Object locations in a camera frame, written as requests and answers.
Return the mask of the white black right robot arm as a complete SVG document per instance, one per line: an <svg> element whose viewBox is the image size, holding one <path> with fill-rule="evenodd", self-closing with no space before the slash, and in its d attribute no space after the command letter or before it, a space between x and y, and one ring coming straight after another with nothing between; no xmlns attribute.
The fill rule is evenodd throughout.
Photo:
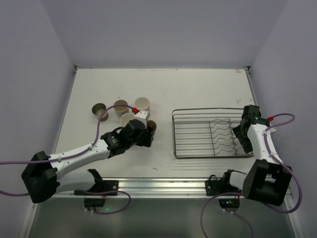
<svg viewBox="0 0 317 238"><path fill-rule="evenodd" d="M291 168L284 168L273 145L268 119L262 118L260 108L243 108L240 124L233 128L235 137L245 153L253 153L255 161L250 170L228 170L223 175L226 188L242 191L246 199L279 206L291 181Z"/></svg>

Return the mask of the beige tall cup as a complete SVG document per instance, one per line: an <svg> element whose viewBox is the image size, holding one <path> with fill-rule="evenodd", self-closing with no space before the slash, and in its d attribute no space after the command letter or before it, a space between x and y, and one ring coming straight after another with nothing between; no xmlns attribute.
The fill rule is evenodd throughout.
<svg viewBox="0 0 317 238"><path fill-rule="evenodd" d="M129 113L128 103L125 100L117 100L113 105L114 111L119 119L124 114Z"/></svg>

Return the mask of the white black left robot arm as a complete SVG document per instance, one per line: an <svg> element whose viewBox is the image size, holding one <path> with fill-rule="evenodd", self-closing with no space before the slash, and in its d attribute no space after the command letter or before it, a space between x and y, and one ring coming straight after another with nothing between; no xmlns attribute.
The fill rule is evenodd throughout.
<svg viewBox="0 0 317 238"><path fill-rule="evenodd" d="M60 154L36 153L21 177L33 203L41 203L64 191L101 192L102 177L95 169L74 170L125 153L132 146L151 147L153 127L133 119L102 135L95 143Z"/></svg>

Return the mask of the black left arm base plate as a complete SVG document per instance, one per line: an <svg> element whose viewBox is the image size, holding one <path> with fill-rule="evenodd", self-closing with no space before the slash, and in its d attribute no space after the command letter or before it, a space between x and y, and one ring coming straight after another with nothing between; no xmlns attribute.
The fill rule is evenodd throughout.
<svg viewBox="0 0 317 238"><path fill-rule="evenodd" d="M97 182L87 191L75 190L74 195L77 196L117 196L117 191L119 188L119 181L117 180L102 180Z"/></svg>

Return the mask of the dark cup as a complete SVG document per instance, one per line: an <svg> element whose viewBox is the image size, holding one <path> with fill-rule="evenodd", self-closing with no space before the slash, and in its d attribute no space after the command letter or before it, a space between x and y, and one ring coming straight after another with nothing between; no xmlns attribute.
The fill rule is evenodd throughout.
<svg viewBox="0 0 317 238"><path fill-rule="evenodd" d="M155 135L156 129L157 129L157 124L153 120L148 120L147 121L147 130L152 129L152 135Z"/></svg>

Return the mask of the blue hexagonal mug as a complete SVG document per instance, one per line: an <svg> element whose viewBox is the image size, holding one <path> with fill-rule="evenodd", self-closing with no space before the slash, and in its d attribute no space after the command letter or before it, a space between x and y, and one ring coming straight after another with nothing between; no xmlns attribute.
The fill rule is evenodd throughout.
<svg viewBox="0 0 317 238"><path fill-rule="evenodd" d="M125 127L133 119L134 119L133 113L125 113L120 118L120 124L122 127Z"/></svg>

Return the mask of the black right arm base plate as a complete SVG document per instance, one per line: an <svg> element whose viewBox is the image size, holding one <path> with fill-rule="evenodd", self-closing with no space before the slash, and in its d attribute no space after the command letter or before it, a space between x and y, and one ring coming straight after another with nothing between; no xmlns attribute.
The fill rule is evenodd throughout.
<svg viewBox="0 0 317 238"><path fill-rule="evenodd" d="M215 175L210 175L210 177L205 181L205 190L206 196L215 196L228 192L242 192L240 189L229 184L228 173L224 173L222 178L217 178Z"/></svg>

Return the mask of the pink hexagonal mug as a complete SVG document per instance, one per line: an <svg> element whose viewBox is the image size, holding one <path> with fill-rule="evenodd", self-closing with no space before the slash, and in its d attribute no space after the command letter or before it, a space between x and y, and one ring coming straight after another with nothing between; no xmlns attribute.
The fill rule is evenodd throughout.
<svg viewBox="0 0 317 238"><path fill-rule="evenodd" d="M150 113L150 101L146 97L140 97L135 100L134 106L140 111L148 111Z"/></svg>

